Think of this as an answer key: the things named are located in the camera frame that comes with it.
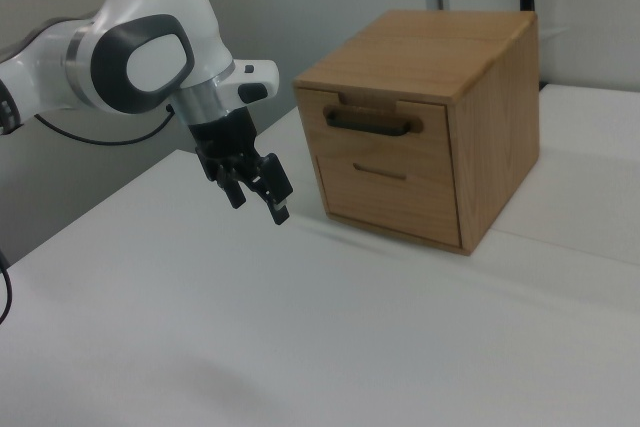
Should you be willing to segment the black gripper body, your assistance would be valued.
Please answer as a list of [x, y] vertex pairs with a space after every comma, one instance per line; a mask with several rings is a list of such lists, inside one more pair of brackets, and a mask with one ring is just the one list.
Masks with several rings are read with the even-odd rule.
[[206, 177], [214, 182], [221, 174], [238, 175], [242, 181], [257, 175], [260, 156], [255, 149], [257, 131], [246, 107], [235, 109], [212, 122], [191, 125], [196, 154]]

